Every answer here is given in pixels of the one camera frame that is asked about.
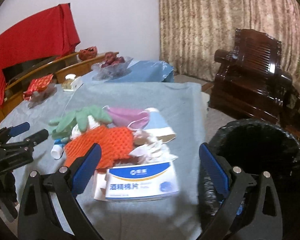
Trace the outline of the blue embroidered table cover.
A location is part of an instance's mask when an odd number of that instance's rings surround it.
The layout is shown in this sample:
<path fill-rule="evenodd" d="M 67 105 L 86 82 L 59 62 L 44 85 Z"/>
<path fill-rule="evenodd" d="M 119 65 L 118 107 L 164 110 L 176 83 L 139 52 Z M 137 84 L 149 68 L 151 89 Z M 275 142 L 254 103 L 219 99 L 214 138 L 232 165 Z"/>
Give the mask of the blue embroidered table cover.
<path fill-rule="evenodd" d="M 129 67 L 129 72 L 122 77 L 96 80 L 97 74 L 94 70 L 82 76 L 83 83 L 95 82 L 170 82 L 174 83 L 174 68 L 165 61 L 137 61 L 133 60 Z"/>

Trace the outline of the beige patterned curtain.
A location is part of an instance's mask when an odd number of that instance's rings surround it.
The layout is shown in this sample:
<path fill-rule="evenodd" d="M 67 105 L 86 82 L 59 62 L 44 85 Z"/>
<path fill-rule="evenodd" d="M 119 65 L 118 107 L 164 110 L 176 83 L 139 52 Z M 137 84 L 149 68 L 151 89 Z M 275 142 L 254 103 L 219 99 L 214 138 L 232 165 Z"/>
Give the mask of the beige patterned curtain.
<path fill-rule="evenodd" d="M 300 87 L 300 5 L 297 0 L 159 0 L 160 58 L 180 74 L 212 81 L 217 49 L 232 50 L 236 29 L 281 41 L 281 67 Z"/>

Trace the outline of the small glass dish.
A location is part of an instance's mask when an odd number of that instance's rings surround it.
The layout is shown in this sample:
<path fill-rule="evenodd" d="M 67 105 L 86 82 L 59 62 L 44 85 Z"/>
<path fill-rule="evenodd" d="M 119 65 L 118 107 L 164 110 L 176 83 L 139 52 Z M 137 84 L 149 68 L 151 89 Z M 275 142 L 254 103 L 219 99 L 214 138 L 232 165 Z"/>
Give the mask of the small glass dish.
<path fill-rule="evenodd" d="M 55 87 L 55 84 L 49 84 L 47 88 L 42 92 L 34 92 L 29 100 L 28 107 L 34 108 L 41 103 L 43 103 L 47 98 L 53 96 L 57 92 L 57 88 Z"/>

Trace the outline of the wooden tv cabinet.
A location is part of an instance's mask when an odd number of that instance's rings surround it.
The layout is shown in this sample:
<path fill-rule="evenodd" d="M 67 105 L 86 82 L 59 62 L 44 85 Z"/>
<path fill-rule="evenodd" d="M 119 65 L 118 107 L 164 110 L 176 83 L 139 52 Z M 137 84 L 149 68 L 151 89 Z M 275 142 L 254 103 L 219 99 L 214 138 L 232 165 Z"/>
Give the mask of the wooden tv cabinet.
<path fill-rule="evenodd" d="M 48 58 L 32 66 L 8 81 L 4 87 L 4 103 L 0 106 L 0 123 L 24 99 L 29 99 L 34 90 L 44 91 L 48 85 L 63 83 L 68 74 L 83 76 L 91 71 L 95 63 L 105 59 L 105 53 L 98 53 L 95 57 L 80 60 L 75 52 L 64 57 Z"/>

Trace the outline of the small white bottle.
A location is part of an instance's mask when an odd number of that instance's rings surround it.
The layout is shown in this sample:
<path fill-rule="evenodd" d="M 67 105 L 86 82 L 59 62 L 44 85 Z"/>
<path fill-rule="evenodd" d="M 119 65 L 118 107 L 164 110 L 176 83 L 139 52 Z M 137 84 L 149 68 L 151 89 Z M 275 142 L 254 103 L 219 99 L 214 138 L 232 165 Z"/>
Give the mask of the small white bottle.
<path fill-rule="evenodd" d="M 56 160 L 60 159 L 63 155 L 64 147 L 65 144 L 61 141 L 61 139 L 55 140 L 54 145 L 51 149 L 51 156 Z"/>

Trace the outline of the red cloth cover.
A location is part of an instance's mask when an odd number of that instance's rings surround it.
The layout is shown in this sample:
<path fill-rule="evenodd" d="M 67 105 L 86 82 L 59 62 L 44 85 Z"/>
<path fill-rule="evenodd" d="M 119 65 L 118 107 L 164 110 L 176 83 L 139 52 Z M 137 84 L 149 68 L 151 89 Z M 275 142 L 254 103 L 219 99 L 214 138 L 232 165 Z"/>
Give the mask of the red cloth cover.
<path fill-rule="evenodd" d="M 45 57 L 69 55 L 79 43 L 69 3 L 29 16 L 0 34 L 0 106 L 5 95 L 5 68 Z"/>

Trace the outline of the white tissue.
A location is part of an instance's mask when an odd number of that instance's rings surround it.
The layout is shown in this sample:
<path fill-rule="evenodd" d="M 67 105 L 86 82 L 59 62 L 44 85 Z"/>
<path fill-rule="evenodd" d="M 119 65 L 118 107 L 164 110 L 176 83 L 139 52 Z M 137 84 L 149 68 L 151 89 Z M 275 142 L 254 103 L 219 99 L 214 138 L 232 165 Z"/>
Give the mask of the white tissue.
<path fill-rule="evenodd" d="M 138 164 L 163 163 L 178 159 L 163 140 L 142 129 L 133 132 L 133 142 L 135 148 L 129 153 L 129 157 L 136 159 Z"/>

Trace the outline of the red snack packet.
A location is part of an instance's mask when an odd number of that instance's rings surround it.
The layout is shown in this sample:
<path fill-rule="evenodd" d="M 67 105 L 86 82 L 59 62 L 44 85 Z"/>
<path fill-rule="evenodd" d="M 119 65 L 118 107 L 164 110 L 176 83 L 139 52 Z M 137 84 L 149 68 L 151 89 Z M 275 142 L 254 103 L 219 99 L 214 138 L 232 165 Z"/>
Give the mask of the red snack packet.
<path fill-rule="evenodd" d="M 47 86 L 51 83 L 52 80 L 53 80 L 53 74 L 49 74 L 37 79 L 33 79 L 30 82 L 28 89 L 25 92 L 23 92 L 24 100 L 29 101 L 31 95 L 34 92 L 44 91 L 47 88 Z"/>

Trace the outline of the alcohol wipes box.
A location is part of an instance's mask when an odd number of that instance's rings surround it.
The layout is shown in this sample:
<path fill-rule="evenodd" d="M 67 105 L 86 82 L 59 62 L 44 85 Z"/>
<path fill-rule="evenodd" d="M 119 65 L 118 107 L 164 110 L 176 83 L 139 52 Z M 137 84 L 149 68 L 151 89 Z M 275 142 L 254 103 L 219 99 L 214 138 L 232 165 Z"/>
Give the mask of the alcohol wipes box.
<path fill-rule="evenodd" d="M 94 199 L 104 202 L 157 200 L 179 193 L 171 161 L 95 171 L 93 189 Z"/>

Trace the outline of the grey-blue tablecloth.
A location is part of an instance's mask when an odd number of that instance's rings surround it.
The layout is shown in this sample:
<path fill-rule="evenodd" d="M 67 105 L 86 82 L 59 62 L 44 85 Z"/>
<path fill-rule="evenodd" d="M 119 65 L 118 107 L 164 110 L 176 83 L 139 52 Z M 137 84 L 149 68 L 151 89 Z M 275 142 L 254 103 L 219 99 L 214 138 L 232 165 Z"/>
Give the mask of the grey-blue tablecloth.
<path fill-rule="evenodd" d="M 176 137 L 168 143 L 179 185 L 176 196 L 146 202 L 102 202 L 93 198 L 93 183 L 77 197 L 82 210 L 104 239 L 196 239 L 199 146 L 205 140 L 201 87 L 195 83 L 89 83 L 73 93 L 61 88 L 30 109 L 20 103 L 0 127 L 30 124 L 29 133 L 47 129 L 50 120 L 84 106 L 159 110 Z"/>

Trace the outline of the red apples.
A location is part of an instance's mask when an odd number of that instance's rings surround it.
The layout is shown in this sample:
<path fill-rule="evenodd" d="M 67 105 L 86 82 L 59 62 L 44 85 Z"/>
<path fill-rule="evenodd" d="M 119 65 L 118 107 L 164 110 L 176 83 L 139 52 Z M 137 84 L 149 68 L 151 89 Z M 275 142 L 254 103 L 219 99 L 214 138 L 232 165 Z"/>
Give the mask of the red apples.
<path fill-rule="evenodd" d="M 104 63 L 102 63 L 101 68 L 106 68 L 108 66 L 112 66 L 115 64 L 125 63 L 125 59 L 123 57 L 117 57 L 114 52 L 107 52 L 104 55 Z"/>

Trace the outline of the pink face mask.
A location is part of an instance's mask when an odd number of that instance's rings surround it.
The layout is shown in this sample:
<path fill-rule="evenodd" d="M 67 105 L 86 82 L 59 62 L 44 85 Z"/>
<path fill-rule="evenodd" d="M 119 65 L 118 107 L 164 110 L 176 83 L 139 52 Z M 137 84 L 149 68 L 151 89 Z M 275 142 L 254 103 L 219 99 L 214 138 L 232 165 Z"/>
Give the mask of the pink face mask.
<path fill-rule="evenodd" d="M 103 109 L 110 115 L 116 127 L 127 127 L 131 130 L 143 129 L 150 120 L 150 113 L 145 109 L 109 106 L 104 106 Z"/>

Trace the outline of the blue white paper cup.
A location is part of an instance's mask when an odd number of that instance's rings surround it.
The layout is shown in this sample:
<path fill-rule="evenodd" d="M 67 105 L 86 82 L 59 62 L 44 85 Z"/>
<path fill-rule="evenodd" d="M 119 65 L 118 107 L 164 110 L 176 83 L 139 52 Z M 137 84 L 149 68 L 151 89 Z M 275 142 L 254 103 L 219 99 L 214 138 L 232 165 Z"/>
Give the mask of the blue white paper cup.
<path fill-rule="evenodd" d="M 147 108 L 146 111 L 149 112 L 149 122 L 143 130 L 149 135 L 161 140 L 163 143 L 174 140 L 176 134 L 161 115 L 160 111 L 153 107 Z"/>

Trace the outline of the green rubber glove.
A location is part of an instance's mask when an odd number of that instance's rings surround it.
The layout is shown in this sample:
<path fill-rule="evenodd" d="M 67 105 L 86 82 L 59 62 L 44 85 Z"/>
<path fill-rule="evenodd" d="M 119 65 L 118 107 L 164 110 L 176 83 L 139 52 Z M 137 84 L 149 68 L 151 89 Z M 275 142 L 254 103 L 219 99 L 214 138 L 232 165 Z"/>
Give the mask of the green rubber glove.
<path fill-rule="evenodd" d="M 71 110 L 61 117 L 50 120 L 49 135 L 53 139 L 68 139 L 76 125 L 78 125 L 80 132 L 86 132 L 89 125 L 89 116 L 92 116 L 99 124 L 107 125 L 113 122 L 111 116 L 102 107 L 97 105 L 86 106 Z"/>

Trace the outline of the dark wooden side table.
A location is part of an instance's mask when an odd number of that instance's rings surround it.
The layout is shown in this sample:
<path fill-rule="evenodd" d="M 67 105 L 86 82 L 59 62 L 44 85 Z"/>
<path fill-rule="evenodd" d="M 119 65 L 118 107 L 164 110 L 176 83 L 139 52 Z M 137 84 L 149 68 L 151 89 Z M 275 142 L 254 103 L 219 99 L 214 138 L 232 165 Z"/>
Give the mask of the dark wooden side table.
<path fill-rule="evenodd" d="M 283 98 L 280 124 L 300 141 L 300 93 L 294 87 Z"/>

